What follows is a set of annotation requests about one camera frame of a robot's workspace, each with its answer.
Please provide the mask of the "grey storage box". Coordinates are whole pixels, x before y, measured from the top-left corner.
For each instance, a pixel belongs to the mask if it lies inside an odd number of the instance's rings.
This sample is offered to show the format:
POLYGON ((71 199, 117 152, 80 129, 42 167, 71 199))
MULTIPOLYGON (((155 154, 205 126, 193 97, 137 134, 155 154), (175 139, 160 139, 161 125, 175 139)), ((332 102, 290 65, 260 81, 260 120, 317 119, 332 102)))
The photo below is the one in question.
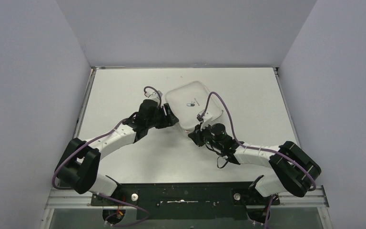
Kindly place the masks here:
POLYGON ((200 81, 193 81, 183 86, 168 91, 164 98, 171 107, 172 112, 179 119, 180 128, 187 134, 194 130, 199 124, 197 115, 205 110, 213 115, 215 121, 223 114, 223 109, 214 98, 208 96, 210 91, 200 81))

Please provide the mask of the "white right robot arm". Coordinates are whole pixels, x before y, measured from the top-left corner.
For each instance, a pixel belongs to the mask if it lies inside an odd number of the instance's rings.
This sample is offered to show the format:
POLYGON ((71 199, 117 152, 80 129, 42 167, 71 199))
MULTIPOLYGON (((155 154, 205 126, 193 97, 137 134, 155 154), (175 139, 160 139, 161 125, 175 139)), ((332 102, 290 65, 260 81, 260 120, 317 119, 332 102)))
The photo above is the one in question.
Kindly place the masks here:
POLYGON ((289 192, 304 197, 316 188, 320 166, 296 143, 286 141, 280 146, 251 146, 227 134, 225 125, 197 125, 188 137, 198 146, 205 146, 227 163, 250 164, 272 169, 271 175, 260 175, 250 186, 250 200, 260 205, 273 194, 289 192))

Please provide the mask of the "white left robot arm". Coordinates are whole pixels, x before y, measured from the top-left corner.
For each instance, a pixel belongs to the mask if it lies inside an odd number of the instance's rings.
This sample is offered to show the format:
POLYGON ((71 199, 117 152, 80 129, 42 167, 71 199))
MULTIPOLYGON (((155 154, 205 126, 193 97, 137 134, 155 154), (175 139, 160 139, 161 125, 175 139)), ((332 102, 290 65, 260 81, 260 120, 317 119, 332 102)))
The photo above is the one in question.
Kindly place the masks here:
POLYGON ((137 112, 122 119, 109 132, 90 140, 72 139, 65 148, 52 178, 54 188, 58 179, 79 194, 86 192, 102 194, 109 205, 122 200, 119 183, 108 175, 99 174, 100 161, 116 150, 138 142, 151 128, 163 129, 178 123, 169 104, 145 99, 137 112))

